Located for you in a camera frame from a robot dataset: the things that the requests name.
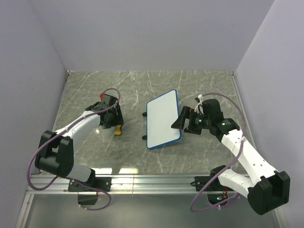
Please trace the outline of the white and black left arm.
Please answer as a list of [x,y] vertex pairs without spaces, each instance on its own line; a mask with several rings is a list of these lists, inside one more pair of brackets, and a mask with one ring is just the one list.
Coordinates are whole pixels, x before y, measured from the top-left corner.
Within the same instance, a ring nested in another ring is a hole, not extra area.
[[92,129],[122,126],[124,123],[119,105],[111,109],[97,102],[89,106],[80,117],[55,132],[45,131],[41,138],[35,167],[57,177],[79,181],[85,191],[96,186],[95,170],[74,161],[74,146]]

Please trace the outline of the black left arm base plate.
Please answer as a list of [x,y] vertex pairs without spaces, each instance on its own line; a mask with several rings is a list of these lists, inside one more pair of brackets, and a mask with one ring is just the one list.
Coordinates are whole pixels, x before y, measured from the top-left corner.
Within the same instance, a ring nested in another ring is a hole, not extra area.
[[79,180],[70,180],[68,191],[69,192],[86,192],[86,191],[94,191],[94,189],[103,190],[106,192],[110,191],[112,183],[111,177],[95,177],[93,180],[89,182],[81,182]]

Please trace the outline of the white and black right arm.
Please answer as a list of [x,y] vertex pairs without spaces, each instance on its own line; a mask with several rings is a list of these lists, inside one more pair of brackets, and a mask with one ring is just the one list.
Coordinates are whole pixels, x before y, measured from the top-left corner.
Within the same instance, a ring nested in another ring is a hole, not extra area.
[[231,189],[244,196],[254,212],[263,215],[289,201],[290,177],[271,166],[244,136],[244,130],[231,118],[224,118],[220,107],[207,108],[202,114],[183,107],[173,129],[200,135],[206,129],[235,156],[228,165],[211,170],[203,183],[195,178],[192,184],[201,194],[208,187],[215,190]]

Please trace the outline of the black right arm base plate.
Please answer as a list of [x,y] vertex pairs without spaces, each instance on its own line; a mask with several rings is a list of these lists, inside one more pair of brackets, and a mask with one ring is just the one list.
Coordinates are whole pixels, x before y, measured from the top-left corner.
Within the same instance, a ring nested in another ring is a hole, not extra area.
[[[195,176],[194,181],[192,181],[190,185],[195,187],[196,192],[199,192],[205,185],[207,185],[210,179],[210,176]],[[224,187],[220,184],[218,178],[216,178],[204,191],[223,191],[223,189]]]

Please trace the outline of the yellow bone-shaped whiteboard eraser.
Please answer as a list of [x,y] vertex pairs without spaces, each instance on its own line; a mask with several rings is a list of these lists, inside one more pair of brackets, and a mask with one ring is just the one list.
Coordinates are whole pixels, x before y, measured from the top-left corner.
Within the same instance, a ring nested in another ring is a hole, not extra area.
[[121,135],[121,134],[122,134],[122,125],[117,125],[117,126],[115,127],[114,135],[119,136],[119,135]]

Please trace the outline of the blue-framed small whiteboard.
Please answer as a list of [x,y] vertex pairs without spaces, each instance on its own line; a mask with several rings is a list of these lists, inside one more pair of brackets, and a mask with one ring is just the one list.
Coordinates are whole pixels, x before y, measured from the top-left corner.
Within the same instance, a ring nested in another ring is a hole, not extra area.
[[172,89],[146,104],[146,147],[149,150],[178,141],[180,129],[171,125],[179,117],[177,90]]

